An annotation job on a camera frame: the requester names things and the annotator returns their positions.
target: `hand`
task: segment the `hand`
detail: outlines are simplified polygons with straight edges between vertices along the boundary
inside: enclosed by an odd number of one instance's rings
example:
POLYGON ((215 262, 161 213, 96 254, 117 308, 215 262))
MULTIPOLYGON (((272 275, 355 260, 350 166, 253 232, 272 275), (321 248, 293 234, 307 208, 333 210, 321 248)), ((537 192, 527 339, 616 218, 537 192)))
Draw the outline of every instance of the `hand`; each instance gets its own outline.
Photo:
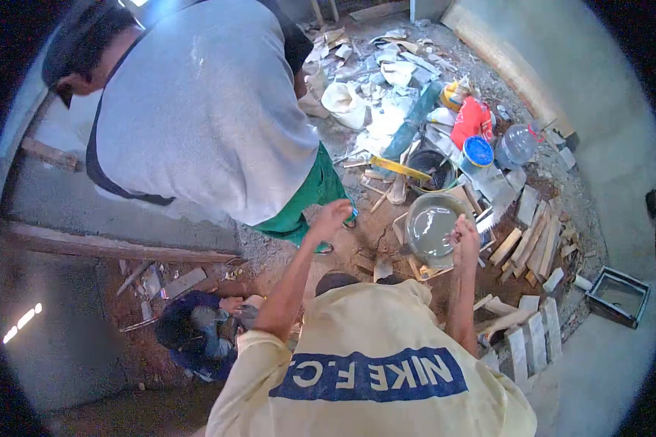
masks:
POLYGON ((230 315, 240 315, 241 311, 238 309, 242 303, 242 297, 225 297, 219 302, 219 308, 227 310, 230 315))
POLYGON ((352 202, 347 198, 333 201, 321 208, 308 230, 305 243, 316 246, 321 241, 330 239, 352 215, 352 202))
POLYGON ((294 94, 297 95, 297 100, 306 95, 306 72, 300 68, 296 75, 294 75, 294 94))
POLYGON ((468 221, 464 214, 457 218, 455 229, 450 234, 450 241, 455 248, 455 268, 458 268, 460 272, 475 274, 481 247, 479 232, 476 231, 476 226, 468 221))

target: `dark hair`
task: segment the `dark hair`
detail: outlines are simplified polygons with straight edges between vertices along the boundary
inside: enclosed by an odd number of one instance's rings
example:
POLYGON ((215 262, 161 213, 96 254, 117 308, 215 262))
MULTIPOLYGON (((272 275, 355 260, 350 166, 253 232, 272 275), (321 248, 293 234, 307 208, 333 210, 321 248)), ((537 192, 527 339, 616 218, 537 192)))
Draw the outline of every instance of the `dark hair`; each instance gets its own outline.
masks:
POLYGON ((131 12, 116 2, 74 5, 44 58, 44 82, 51 87, 71 73, 92 81, 92 71, 100 64, 105 48, 116 35, 136 24, 131 12))
POLYGON ((90 28, 85 38, 78 44, 73 56, 66 64, 68 71, 64 75, 77 73, 88 82, 91 81, 92 71, 100 64, 105 48, 116 35, 135 25, 136 20, 125 8, 113 9, 106 13, 90 28))

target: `man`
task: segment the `man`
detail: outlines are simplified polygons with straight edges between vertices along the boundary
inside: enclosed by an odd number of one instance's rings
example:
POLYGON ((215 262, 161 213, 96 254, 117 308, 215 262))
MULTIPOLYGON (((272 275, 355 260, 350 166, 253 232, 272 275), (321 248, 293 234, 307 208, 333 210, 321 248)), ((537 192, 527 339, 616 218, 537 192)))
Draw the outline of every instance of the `man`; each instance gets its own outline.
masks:
POLYGON ((258 295, 244 301, 193 290, 166 306, 155 325, 156 339, 178 366, 205 381, 224 380, 236 361, 236 350, 219 335, 219 326, 234 316, 242 328, 252 328, 263 301, 258 295))
POLYGON ((479 235, 464 215, 455 242, 446 332, 428 288, 350 284, 306 307, 294 354, 285 346, 312 248, 349 217, 323 207, 253 329, 212 407, 209 436, 533 436, 536 417, 506 376, 476 359, 473 286, 479 235))
POLYGON ((43 78, 64 101, 104 88, 86 156, 97 186, 220 208, 297 245, 306 206, 347 197, 294 91, 313 46, 272 0, 202 1, 145 32, 117 2, 75 7, 43 78))

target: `cement bag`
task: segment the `cement bag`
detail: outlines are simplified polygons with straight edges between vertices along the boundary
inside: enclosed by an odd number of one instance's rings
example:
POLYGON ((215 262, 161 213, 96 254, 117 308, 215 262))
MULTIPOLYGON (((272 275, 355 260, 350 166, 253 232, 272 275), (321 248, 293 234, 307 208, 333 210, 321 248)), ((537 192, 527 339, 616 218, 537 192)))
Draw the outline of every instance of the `cement bag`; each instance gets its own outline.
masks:
POLYGON ((323 93, 321 103, 342 125, 354 130, 364 126, 367 104, 348 85, 331 83, 323 93))
POLYGON ((315 117, 327 118, 330 111, 321 104, 321 97, 326 90, 328 78, 326 77, 323 67, 318 63, 304 65, 306 76, 306 95, 300 98, 297 103, 299 109, 305 114, 314 115, 315 117))

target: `sandal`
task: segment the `sandal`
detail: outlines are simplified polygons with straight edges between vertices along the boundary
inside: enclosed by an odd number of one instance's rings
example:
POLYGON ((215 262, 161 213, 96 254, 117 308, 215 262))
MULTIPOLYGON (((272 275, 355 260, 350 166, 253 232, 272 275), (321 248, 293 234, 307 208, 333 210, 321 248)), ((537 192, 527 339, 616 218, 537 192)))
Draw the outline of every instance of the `sandal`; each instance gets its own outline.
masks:
POLYGON ((313 253, 317 255, 326 255, 334 250, 335 248, 331 243, 328 243, 327 241, 321 241, 321 243, 316 246, 316 250, 314 250, 313 253))

